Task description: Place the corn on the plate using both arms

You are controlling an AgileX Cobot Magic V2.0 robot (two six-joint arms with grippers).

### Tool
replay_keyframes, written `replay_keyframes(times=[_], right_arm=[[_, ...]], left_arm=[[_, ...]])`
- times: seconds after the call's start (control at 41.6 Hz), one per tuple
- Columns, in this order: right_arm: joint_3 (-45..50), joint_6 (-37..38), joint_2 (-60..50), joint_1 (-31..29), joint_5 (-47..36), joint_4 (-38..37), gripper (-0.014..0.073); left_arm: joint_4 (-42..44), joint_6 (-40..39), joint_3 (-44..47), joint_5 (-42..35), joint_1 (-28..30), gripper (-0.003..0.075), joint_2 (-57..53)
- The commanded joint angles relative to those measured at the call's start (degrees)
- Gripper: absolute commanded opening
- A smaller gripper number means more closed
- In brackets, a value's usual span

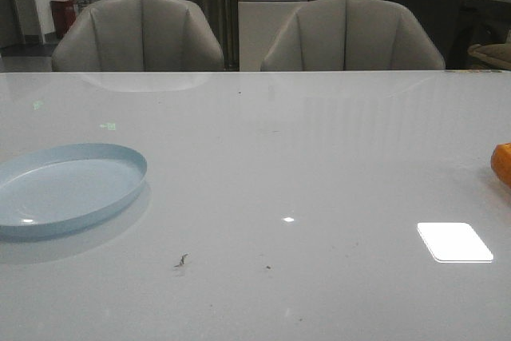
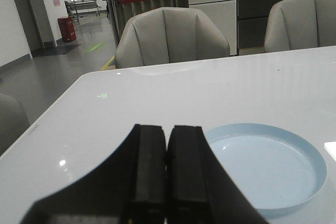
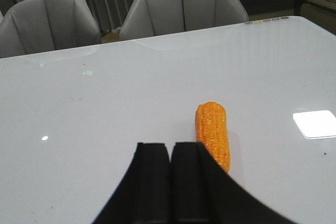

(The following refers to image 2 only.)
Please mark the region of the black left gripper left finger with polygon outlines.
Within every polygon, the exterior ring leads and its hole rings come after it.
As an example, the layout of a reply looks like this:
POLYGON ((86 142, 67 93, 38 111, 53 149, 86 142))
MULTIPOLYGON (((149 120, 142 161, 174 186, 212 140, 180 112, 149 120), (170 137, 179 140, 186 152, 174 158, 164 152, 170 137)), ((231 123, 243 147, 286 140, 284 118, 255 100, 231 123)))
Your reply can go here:
POLYGON ((100 165, 36 201, 22 223, 164 223, 165 136, 136 124, 100 165))

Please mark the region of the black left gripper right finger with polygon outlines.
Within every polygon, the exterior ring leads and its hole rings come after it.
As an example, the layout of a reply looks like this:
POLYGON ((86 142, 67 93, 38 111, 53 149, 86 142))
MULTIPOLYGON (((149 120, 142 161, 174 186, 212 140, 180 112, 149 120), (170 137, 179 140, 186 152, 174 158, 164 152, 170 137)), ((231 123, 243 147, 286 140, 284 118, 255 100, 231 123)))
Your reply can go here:
POLYGON ((173 128, 166 165, 168 223, 267 223, 221 166, 201 127, 173 128))

